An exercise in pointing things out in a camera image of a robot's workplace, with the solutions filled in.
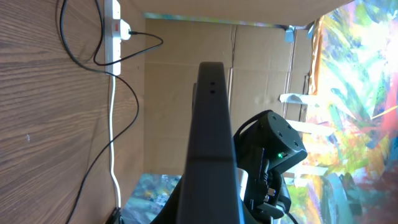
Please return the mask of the blue Galaxy smartphone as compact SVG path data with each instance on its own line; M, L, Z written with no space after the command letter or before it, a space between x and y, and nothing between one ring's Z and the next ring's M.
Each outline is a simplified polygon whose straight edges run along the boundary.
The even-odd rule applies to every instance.
M221 62L198 69L177 223L244 223Z

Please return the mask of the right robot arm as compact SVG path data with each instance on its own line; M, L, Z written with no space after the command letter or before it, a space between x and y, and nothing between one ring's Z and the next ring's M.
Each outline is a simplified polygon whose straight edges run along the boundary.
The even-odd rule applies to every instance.
M248 173L246 223L272 223L288 214L292 201L283 173L308 155L299 133L279 114L266 110L242 124L233 141L238 168Z

